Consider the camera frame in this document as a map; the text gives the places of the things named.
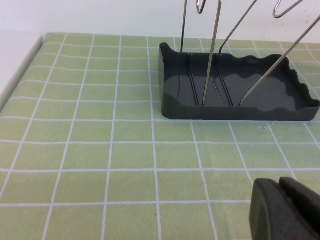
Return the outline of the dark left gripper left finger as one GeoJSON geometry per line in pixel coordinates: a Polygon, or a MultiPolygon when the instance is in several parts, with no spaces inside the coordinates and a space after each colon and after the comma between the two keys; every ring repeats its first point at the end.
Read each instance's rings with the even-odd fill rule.
{"type": "Polygon", "coordinates": [[[279,182],[257,178],[253,184],[249,224],[253,240],[294,240],[295,218],[279,182]]]}

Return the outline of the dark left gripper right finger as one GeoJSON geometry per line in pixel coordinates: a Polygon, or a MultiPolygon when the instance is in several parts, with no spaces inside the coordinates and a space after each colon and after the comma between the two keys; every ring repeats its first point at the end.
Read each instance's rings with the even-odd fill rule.
{"type": "Polygon", "coordinates": [[[288,197],[293,211],[291,221],[295,240],[318,240],[320,238],[320,195],[290,177],[281,177],[279,185],[288,197]]]}

